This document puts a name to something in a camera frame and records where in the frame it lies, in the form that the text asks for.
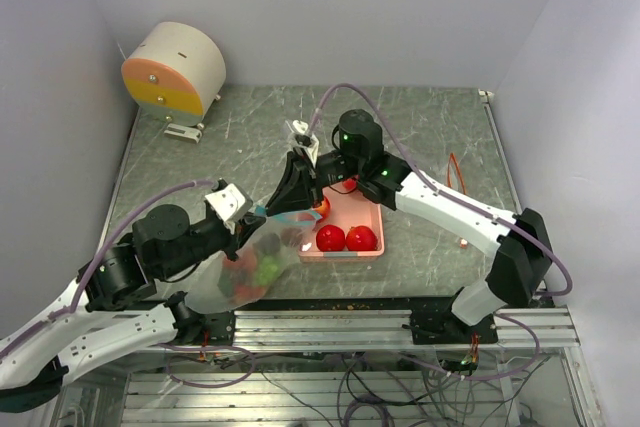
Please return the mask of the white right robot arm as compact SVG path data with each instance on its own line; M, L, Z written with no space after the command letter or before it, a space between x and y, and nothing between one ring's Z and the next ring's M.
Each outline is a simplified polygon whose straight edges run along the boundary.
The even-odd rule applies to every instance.
M440 320L450 341L465 341L484 317L505 306L525 308L551 265L542 216L491 207L433 180L404 157L386 151L381 126L361 109L342 114L338 142L326 154L307 123L286 124L292 144L285 170L266 204L269 217L317 206L326 189L353 178L368 201L415 215L468 241L491 259L482 280L462 288Z

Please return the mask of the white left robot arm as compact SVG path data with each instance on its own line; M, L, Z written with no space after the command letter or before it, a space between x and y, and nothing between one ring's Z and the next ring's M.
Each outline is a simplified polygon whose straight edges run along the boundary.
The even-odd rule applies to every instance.
M53 398L86 373L140 348L192 344L205 317L178 291L153 308L110 325L129 307L156 294L156 284L180 280L213 255L237 259L265 218L245 214L229 228L212 207L191 223L177 205L153 208L109 248L86 286L74 279L33 325L1 342L1 410L23 413Z

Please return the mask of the red strawberry bunch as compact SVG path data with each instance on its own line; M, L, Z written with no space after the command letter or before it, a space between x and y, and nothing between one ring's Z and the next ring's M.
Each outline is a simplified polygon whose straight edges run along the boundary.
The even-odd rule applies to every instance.
M221 293L236 304L245 304L262 298L267 288L253 285L253 274L258 266L255 254L248 252L236 261L222 257L217 286Z

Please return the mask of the green grape bunch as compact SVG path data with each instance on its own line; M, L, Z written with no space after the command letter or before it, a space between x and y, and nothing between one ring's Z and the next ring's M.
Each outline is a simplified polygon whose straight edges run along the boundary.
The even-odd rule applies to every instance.
M261 258L253 274L254 286L269 286L278 279L281 274L281 267L278 259L273 256Z

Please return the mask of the clear blue-zipper zip bag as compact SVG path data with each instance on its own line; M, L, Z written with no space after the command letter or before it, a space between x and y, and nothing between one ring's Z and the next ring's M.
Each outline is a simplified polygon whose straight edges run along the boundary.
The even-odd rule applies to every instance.
M199 270L185 297L187 307L214 314L262 299L287 270L300 263L299 253L309 246L321 215L311 209L264 220L239 249L237 260L221 253Z

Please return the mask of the clear red-zipper zip bag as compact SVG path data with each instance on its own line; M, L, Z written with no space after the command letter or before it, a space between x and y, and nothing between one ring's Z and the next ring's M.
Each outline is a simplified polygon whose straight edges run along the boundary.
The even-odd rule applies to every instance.
M448 188L451 188L463 195L466 194L464 178L460 170L458 160L453 152L448 156L445 180Z

